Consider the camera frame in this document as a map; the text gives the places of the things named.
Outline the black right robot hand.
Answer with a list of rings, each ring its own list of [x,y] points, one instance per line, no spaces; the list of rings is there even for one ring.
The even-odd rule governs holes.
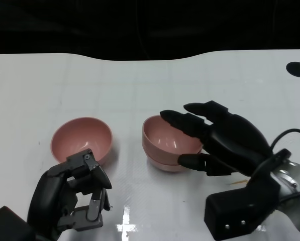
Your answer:
[[[163,110],[160,116],[172,127],[199,139],[206,153],[180,155],[181,166],[209,176],[233,172],[251,176],[272,155],[266,138],[252,123],[219,103],[189,103],[184,108],[187,113]]]

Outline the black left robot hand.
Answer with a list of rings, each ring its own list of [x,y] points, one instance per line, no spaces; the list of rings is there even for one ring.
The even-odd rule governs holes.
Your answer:
[[[112,184],[91,149],[67,157],[40,178],[27,223],[38,240],[58,240],[68,230],[102,227],[102,211],[111,209],[107,190]]]

